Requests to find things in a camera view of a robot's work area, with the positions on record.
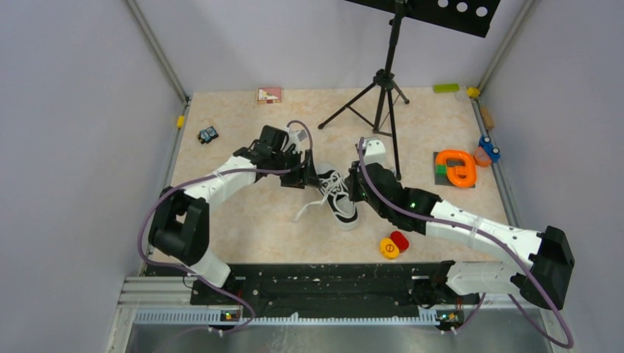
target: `small toy car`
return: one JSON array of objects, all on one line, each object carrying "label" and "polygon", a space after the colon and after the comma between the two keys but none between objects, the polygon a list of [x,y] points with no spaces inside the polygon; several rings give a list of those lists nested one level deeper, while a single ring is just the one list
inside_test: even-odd
[{"label": "small toy car", "polygon": [[479,147],[487,153],[489,158],[492,160],[492,163],[498,162],[500,159],[500,150],[498,147],[494,147],[492,139],[489,138],[489,136],[481,136],[481,139],[479,139]]},{"label": "small toy car", "polygon": [[211,142],[212,140],[214,140],[218,136],[219,136],[219,134],[216,133],[215,128],[210,126],[210,127],[206,128],[206,129],[203,129],[202,131],[199,132],[199,134],[197,134],[197,140],[199,140],[199,142],[204,144],[204,143]]}]

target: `black and white sneaker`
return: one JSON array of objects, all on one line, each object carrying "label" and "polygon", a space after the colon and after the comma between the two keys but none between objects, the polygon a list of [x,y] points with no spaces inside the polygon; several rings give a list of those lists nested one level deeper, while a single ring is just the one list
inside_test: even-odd
[{"label": "black and white sneaker", "polygon": [[358,226],[358,209],[355,206],[355,202],[349,200],[349,193],[347,192],[347,186],[344,184],[344,180],[336,169],[326,163],[321,163],[316,166],[316,174],[319,176],[320,188],[319,191],[323,195],[323,199],[319,201],[310,202],[305,205],[297,216],[295,221],[301,217],[301,215],[314,204],[324,204],[327,202],[332,210],[333,217],[338,223],[338,227],[342,230],[351,230]]}]

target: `tripod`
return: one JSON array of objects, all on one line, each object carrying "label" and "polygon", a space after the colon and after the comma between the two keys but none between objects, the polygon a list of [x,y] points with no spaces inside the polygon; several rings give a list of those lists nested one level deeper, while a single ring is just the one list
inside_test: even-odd
[{"label": "tripod", "polygon": [[[392,147],[394,149],[394,165],[397,168],[397,180],[401,180],[401,168],[399,165],[399,147],[397,144],[397,127],[394,122],[394,103],[392,100],[392,90],[397,90],[397,93],[406,104],[409,104],[409,99],[405,97],[405,94],[401,91],[397,83],[394,81],[394,74],[391,72],[392,69],[392,61],[394,60],[394,50],[397,47],[397,42],[399,41],[399,31],[401,28],[401,20],[405,17],[405,0],[397,0],[396,10],[394,12],[394,19],[390,20],[390,24],[392,25],[392,31],[390,33],[390,47],[388,48],[388,56],[386,57],[386,67],[381,68],[375,74],[375,77],[372,78],[372,83],[364,88],[357,96],[353,97],[350,101],[348,101],[342,108],[338,109],[332,116],[330,116],[327,120],[323,121],[319,125],[319,129],[323,129],[327,124],[329,124],[336,116],[340,113],[344,112],[345,109],[351,110],[354,112],[360,119],[364,120],[368,125],[372,126],[372,131],[375,134],[384,135],[392,137]],[[371,89],[375,86],[380,87],[379,92],[379,102],[377,103],[377,112],[375,113],[375,122],[371,123],[368,119],[366,119],[363,115],[361,115],[357,110],[353,109],[351,105],[356,103],[358,99],[362,98],[365,94],[367,94]],[[388,98],[388,112],[390,115],[390,130],[391,133],[381,132],[380,131],[380,122],[381,122],[381,112],[383,110],[384,100]]]}]

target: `music stand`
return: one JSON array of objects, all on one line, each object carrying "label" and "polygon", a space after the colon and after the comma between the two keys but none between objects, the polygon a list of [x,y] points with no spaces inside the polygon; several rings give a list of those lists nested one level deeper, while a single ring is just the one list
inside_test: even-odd
[{"label": "music stand", "polygon": [[[348,101],[342,108],[338,109],[327,120],[319,125],[319,129],[323,129],[336,116],[344,112],[346,109],[354,112],[360,119],[372,127],[375,134],[392,137],[392,147],[394,149],[394,166],[397,170],[397,180],[401,180],[401,168],[399,164],[399,147],[397,143],[397,128],[394,122],[394,102],[392,100],[392,90],[397,90],[399,96],[406,104],[409,99],[401,91],[397,83],[394,81],[392,70],[392,62],[394,60],[394,51],[399,41],[399,32],[401,21],[404,17],[413,18],[419,21],[428,22],[438,26],[444,26],[459,32],[476,35],[484,38],[489,30],[489,24],[492,21],[494,12],[498,8],[500,0],[347,0],[356,4],[362,4],[373,7],[378,10],[394,13],[394,19],[390,20],[392,30],[390,32],[390,47],[386,56],[386,66],[377,71],[372,78],[372,83],[358,93],[353,99]],[[377,103],[377,112],[375,113],[375,122],[371,123],[357,110],[351,107],[357,100],[362,98],[375,86],[380,87],[379,102]],[[390,116],[390,133],[380,131],[381,113],[383,111],[384,100],[388,98],[388,114]]]}]

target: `green sponge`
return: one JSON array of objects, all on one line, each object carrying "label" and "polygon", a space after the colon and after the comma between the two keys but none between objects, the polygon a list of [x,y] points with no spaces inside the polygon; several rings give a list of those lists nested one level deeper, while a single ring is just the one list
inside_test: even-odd
[{"label": "green sponge", "polygon": [[433,85],[434,93],[449,93],[459,91],[459,85],[456,83],[449,83],[447,85]]},{"label": "green sponge", "polygon": [[444,164],[436,165],[436,174],[447,175],[447,166]]}]

